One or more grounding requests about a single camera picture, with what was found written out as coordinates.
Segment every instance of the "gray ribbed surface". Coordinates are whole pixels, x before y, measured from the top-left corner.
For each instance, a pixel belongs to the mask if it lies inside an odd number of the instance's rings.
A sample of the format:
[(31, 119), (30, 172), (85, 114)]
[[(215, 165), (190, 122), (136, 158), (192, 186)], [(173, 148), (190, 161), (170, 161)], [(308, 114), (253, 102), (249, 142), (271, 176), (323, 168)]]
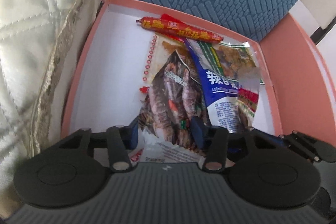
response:
[(43, 210), (24, 205), (13, 224), (322, 224), (308, 206), (272, 211), (236, 196), (220, 175), (209, 175), (196, 164), (139, 163), (125, 174), (113, 175), (105, 189), (79, 206)]

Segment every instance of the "open cardboard box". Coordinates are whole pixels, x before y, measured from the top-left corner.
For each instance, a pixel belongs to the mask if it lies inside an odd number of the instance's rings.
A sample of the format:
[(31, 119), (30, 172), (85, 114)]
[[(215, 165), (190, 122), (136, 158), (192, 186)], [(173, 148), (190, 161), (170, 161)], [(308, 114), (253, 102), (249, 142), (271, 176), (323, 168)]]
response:
[(335, 86), (316, 46), (289, 14), (258, 44), (204, 19), (137, 0), (106, 0), (101, 8), (73, 77), (62, 138), (80, 128), (102, 132), (127, 125), (139, 114), (153, 32), (135, 21), (163, 13), (252, 45), (265, 82), (255, 128), (275, 136), (297, 130), (336, 147)]

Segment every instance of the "sausage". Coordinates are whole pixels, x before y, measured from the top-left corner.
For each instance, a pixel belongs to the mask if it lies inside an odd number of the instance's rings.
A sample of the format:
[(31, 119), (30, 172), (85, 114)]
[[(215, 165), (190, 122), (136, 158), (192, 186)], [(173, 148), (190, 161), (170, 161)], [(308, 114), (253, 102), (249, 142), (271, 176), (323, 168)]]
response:
[(143, 17), (142, 19), (137, 20), (137, 22), (140, 23), (141, 27), (144, 29), (163, 34), (176, 35), (208, 43), (219, 43), (223, 40), (223, 37), (215, 33), (187, 25), (183, 22), (169, 21), (154, 17)]

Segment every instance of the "blue snack package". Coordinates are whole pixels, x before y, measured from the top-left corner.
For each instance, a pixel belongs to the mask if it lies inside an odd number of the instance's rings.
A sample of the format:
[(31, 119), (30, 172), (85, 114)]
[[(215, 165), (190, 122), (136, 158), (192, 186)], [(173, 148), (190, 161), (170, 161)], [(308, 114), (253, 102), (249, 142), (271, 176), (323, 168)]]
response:
[[(187, 49), (194, 60), (195, 67), (199, 74), (199, 79), (203, 88), (205, 104), (208, 110), (209, 119), (212, 126), (227, 128), (230, 133), (236, 133), (239, 128), (238, 119), (238, 87), (237, 83), (214, 74), (213, 71), (201, 65), (198, 55), (190, 46), (188, 39), (184, 39)], [(216, 56), (212, 64), (217, 64)]]

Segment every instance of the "white quilted mattress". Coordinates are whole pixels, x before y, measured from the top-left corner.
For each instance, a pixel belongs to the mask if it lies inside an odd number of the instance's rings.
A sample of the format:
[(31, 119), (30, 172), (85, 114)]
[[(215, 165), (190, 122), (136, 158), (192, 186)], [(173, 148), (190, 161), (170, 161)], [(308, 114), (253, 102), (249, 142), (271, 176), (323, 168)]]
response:
[(99, 3), (100, 0), (0, 0), (3, 218), (20, 205), (12, 186), (15, 166), (59, 138), (68, 84)]

